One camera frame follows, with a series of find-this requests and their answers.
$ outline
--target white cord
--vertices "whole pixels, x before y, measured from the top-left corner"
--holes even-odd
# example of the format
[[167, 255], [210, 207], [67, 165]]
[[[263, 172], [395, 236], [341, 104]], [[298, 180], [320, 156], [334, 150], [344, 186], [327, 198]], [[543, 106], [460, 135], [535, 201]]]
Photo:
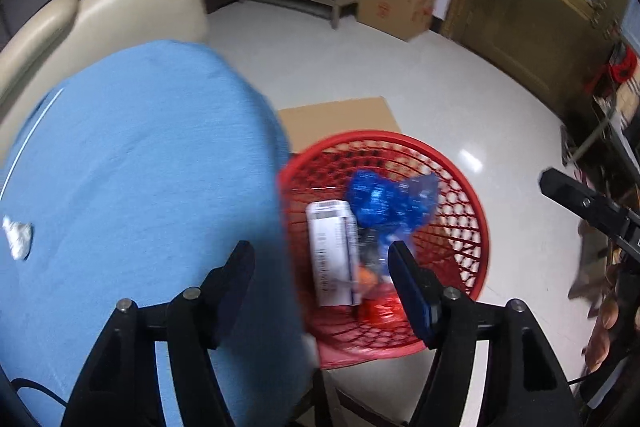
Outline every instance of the white cord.
[[0, 192], [0, 201], [2, 201], [2, 196], [4, 196], [4, 190], [6, 189], [6, 184], [9, 182], [9, 178], [11, 177], [11, 174], [14, 172], [15, 165], [18, 163], [18, 160], [20, 159], [20, 155], [22, 155], [22, 151], [24, 151], [24, 147], [27, 145], [27, 142], [31, 138], [31, 135], [33, 134], [33, 131], [36, 130], [36, 127], [40, 123], [40, 120], [42, 120], [42, 118], [47, 114], [47, 111], [49, 110], [49, 107], [51, 107], [51, 105], [56, 101], [57, 97], [59, 97], [60, 93], [63, 92], [64, 90], [65, 90], [65, 88], [62, 87], [62, 89], [60, 89], [56, 93], [56, 95], [53, 97], [53, 99], [49, 103], [47, 103], [47, 107], [44, 108], [44, 111], [40, 114], [40, 116], [36, 120], [36, 123], [33, 124], [33, 127], [31, 127], [31, 130], [29, 131], [29, 134], [27, 135], [27, 138], [25, 138], [24, 142], [22, 142], [22, 146], [20, 147], [20, 150], [18, 151], [17, 155], [15, 156], [14, 163], [11, 165], [11, 168], [9, 169], [9, 174], [7, 174], [6, 179], [4, 180], [4, 185], [2, 185], [2, 191]]

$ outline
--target glossy floor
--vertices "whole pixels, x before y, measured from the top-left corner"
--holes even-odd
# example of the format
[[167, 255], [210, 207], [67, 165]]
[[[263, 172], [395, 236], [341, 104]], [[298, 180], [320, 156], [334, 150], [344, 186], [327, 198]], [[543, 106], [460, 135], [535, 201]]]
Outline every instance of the glossy floor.
[[[580, 350], [593, 323], [587, 302], [566, 298], [578, 267], [578, 218], [538, 191], [540, 171], [561, 168], [555, 115], [482, 58], [432, 32], [407, 43], [352, 17], [332, 30], [321, 18], [251, 1], [225, 7], [209, 22], [210, 45], [276, 109], [384, 96], [405, 134], [453, 160], [489, 225], [491, 258], [480, 300], [523, 299], [566, 377], [580, 375]], [[431, 359], [423, 351], [334, 376], [377, 411], [408, 420]], [[481, 345], [463, 425], [476, 424], [485, 361]]]

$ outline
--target beige leather sofa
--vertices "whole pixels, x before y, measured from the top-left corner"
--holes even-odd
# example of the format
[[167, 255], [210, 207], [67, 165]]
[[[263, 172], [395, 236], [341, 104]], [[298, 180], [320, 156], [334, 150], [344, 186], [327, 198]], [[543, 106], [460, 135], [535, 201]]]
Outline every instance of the beige leather sofa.
[[0, 52], [0, 162], [61, 80], [137, 44], [206, 38], [203, 0], [52, 0]]

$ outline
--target basket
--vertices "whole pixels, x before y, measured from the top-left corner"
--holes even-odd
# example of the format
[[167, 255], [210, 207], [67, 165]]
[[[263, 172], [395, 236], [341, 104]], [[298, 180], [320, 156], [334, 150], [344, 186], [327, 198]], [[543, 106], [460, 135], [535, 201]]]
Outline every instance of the basket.
[[282, 204], [305, 326], [318, 341], [325, 368], [424, 349], [408, 323], [382, 330], [358, 322], [350, 307], [316, 304], [305, 208], [313, 201], [344, 199], [358, 169], [395, 181], [438, 175], [436, 215], [413, 239], [418, 263], [432, 269], [445, 286], [477, 299], [489, 261], [489, 233], [478, 197], [456, 166], [428, 145], [398, 133], [364, 130], [326, 138], [293, 157], [280, 172]]

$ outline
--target blue fabric cover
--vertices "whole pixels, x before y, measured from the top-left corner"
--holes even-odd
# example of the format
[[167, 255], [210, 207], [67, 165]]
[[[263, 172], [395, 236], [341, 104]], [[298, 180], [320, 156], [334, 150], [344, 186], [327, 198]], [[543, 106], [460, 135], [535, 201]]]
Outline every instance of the blue fabric cover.
[[[280, 222], [287, 142], [265, 99], [209, 48], [158, 41], [67, 79], [18, 160], [0, 216], [33, 223], [31, 254], [0, 238], [0, 363], [68, 399], [116, 301], [171, 300], [221, 266], [239, 239], [257, 254], [231, 336], [211, 352], [238, 426], [281, 426], [310, 376]], [[157, 344], [168, 426], [181, 425]], [[37, 420], [63, 407], [20, 391]]]

